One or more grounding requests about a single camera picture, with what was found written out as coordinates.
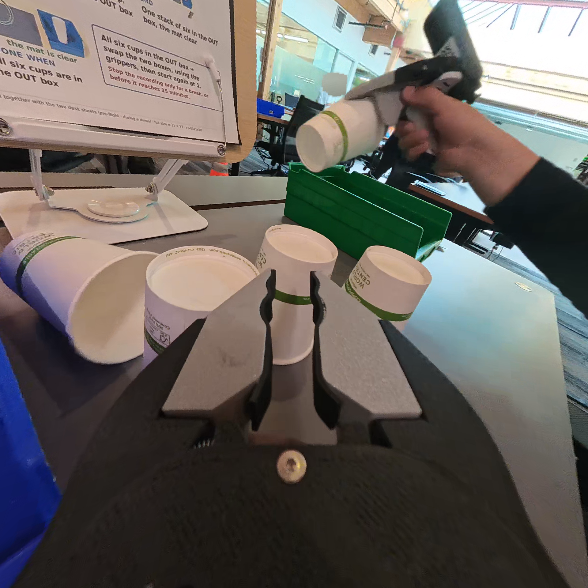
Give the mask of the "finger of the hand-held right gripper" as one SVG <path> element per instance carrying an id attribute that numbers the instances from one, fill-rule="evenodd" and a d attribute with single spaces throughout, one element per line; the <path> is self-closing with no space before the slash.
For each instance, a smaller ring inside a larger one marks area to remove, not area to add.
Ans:
<path id="1" fill-rule="evenodd" d="M 379 95 L 388 96 L 390 100 L 401 101 L 400 94 L 407 85 L 407 77 L 398 77 L 396 72 L 388 72 L 382 76 L 363 82 L 353 87 L 346 95 L 345 100 L 360 100 L 376 98 Z"/>
<path id="2" fill-rule="evenodd" d="M 404 105 L 401 100 L 402 90 L 381 89 L 373 94 L 376 115 L 379 124 L 396 127 L 401 118 Z"/>

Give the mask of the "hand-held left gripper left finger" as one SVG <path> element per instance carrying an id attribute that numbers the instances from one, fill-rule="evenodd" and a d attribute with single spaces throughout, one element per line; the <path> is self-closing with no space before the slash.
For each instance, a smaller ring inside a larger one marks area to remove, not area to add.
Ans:
<path id="1" fill-rule="evenodd" d="M 204 320 L 162 410 L 258 431 L 272 392 L 276 271 L 265 270 Z"/>

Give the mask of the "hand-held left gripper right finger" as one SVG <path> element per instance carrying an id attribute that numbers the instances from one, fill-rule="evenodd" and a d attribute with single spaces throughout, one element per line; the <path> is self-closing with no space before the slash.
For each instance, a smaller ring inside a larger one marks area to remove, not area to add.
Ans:
<path id="1" fill-rule="evenodd" d="M 415 420 L 422 408 L 375 314 L 327 275 L 310 273 L 313 403 L 331 430 Z"/>

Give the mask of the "white paper cup green band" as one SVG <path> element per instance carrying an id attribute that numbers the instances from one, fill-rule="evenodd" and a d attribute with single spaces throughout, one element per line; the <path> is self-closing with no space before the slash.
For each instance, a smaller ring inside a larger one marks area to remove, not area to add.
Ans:
<path id="1" fill-rule="evenodd" d="M 1 254 L 1 279 L 95 364 L 143 354 L 145 280 L 157 257 L 77 236 L 32 232 Z"/>
<path id="2" fill-rule="evenodd" d="M 146 269 L 142 366 L 258 275 L 246 258 L 218 247 L 185 246 L 156 256 Z"/>
<path id="3" fill-rule="evenodd" d="M 340 100 L 298 128 L 295 146 L 301 163 L 318 173 L 371 153 L 386 132 L 371 99 Z"/>
<path id="4" fill-rule="evenodd" d="M 275 365 L 297 364 L 312 351 L 310 273 L 331 277 L 337 254 L 329 239 L 301 226 L 280 224 L 266 231 L 255 265 L 259 273 L 276 272 L 270 323 Z"/>
<path id="5" fill-rule="evenodd" d="M 415 258 L 389 247 L 371 246 L 342 288 L 402 332 L 431 281 L 428 269 Z"/>

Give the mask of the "green plastic bin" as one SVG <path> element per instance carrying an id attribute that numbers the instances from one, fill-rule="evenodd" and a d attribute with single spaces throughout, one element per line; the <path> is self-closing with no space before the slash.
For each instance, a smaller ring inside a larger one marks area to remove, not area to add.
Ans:
<path id="1" fill-rule="evenodd" d="M 285 217 L 359 259 L 385 246 L 424 261 L 443 239 L 452 214 L 357 172 L 335 166 L 318 174 L 289 165 Z"/>

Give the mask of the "blue plastic bin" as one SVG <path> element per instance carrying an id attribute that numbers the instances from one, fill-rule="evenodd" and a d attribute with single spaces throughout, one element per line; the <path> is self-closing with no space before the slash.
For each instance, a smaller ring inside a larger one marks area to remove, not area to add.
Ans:
<path id="1" fill-rule="evenodd" d="M 1 345 L 1 587 L 11 587 L 36 550 L 61 501 Z"/>

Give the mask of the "person's right hand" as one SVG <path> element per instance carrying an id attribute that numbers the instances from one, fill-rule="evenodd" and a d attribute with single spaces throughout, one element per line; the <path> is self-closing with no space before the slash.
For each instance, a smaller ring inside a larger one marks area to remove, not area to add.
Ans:
<path id="1" fill-rule="evenodd" d="M 429 129 L 398 123 L 396 135 L 405 158 L 415 160 L 432 151 L 437 172 L 464 177 L 487 207 L 502 202 L 540 160 L 473 107 L 435 88 L 408 86 L 401 101 L 429 121 Z"/>

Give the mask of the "black office chair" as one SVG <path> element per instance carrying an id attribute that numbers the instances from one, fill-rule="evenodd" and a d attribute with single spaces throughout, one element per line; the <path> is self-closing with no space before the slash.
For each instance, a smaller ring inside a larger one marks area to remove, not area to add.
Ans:
<path id="1" fill-rule="evenodd" d="M 266 169 L 251 172 L 251 176 L 286 177 L 289 172 L 289 164 L 300 162 L 295 145 L 298 129 L 312 117 L 322 112 L 324 108 L 324 105 L 301 96 L 290 118 L 290 129 L 286 137 L 286 144 L 270 145 L 268 149 L 255 146 L 255 150 L 259 152 L 259 155 L 262 151 L 267 153 L 269 165 Z"/>

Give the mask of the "brown desk black legs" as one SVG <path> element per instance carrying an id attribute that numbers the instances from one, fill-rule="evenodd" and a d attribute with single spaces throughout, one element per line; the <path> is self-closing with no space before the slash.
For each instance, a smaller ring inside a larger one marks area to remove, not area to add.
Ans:
<path id="1" fill-rule="evenodd" d="M 270 145 L 285 145 L 290 122 L 291 120 L 258 113 L 255 146 L 268 149 Z"/>
<path id="2" fill-rule="evenodd" d="M 467 183 L 416 181 L 409 185 L 408 191 L 452 214 L 445 239 L 457 245 L 467 246 L 480 231 L 494 229 L 484 212 L 485 205 Z"/>

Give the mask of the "small blue storage bin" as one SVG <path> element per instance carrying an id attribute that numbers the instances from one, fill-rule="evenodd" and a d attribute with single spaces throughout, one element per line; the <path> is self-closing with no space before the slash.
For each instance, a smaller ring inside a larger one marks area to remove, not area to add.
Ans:
<path id="1" fill-rule="evenodd" d="M 293 109 L 269 100 L 257 98 L 256 112 L 258 116 L 286 119 L 292 116 Z"/>

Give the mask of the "instruction sheet on stand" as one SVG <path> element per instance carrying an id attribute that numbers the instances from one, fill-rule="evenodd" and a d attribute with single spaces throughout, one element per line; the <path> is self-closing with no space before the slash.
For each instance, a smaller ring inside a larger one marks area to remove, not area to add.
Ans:
<path id="1" fill-rule="evenodd" d="M 27 150 L 31 172 L 25 189 L 1 188 L 1 222 L 16 238 L 35 231 L 55 232 L 116 244 L 205 229 L 208 222 L 167 189 L 188 160 L 235 163 L 252 149 L 254 99 L 254 1 L 233 3 L 234 93 L 239 143 L 203 141 L 106 127 L 1 117 L 1 147 Z M 129 187 L 76 188 L 43 174 L 45 151 L 148 156 L 166 159 L 147 182 Z"/>

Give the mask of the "printed instruction sheet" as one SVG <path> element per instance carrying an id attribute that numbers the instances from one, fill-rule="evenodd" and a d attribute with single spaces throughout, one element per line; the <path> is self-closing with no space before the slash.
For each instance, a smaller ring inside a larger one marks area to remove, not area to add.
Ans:
<path id="1" fill-rule="evenodd" d="M 1 117 L 239 143 L 231 1 L 1 1 Z"/>

